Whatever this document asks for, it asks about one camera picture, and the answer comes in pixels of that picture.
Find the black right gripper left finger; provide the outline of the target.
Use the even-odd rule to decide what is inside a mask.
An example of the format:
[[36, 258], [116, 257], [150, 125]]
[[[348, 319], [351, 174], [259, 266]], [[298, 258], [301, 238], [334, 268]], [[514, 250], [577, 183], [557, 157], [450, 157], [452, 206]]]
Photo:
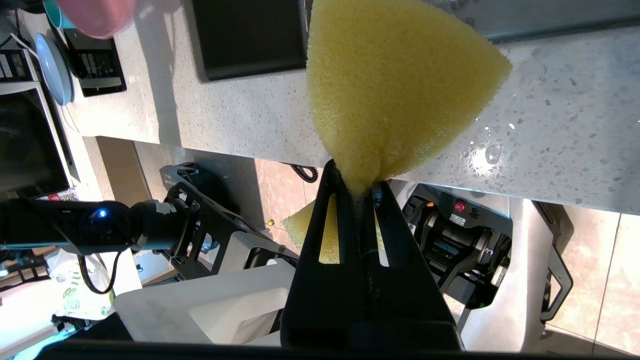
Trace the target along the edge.
[[283, 347], [345, 349], [364, 320], [364, 280], [354, 202], [335, 162], [323, 168], [286, 299]]

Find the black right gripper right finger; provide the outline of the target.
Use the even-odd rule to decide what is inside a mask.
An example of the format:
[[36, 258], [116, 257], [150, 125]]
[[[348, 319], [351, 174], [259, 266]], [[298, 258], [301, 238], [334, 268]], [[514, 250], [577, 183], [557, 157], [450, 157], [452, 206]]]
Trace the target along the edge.
[[387, 182], [361, 204], [366, 337], [380, 349], [459, 351], [453, 316]]

